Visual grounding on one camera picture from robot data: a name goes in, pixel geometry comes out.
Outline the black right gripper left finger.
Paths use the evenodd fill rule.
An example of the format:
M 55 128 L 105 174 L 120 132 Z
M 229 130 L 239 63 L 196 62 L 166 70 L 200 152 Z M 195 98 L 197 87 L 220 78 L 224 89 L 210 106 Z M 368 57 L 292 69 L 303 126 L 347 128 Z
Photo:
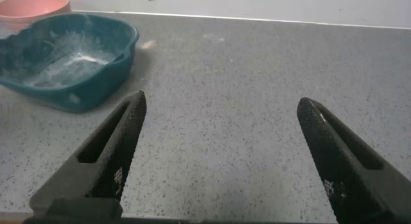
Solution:
M 120 200 L 146 109 L 142 90 L 125 98 L 30 198 L 34 213 L 58 198 Z

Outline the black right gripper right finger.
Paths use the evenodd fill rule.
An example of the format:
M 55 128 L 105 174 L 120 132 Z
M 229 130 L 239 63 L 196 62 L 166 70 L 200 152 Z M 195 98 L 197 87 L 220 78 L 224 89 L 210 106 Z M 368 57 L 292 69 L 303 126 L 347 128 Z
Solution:
M 319 102 L 297 118 L 339 223 L 410 223 L 408 178 Z

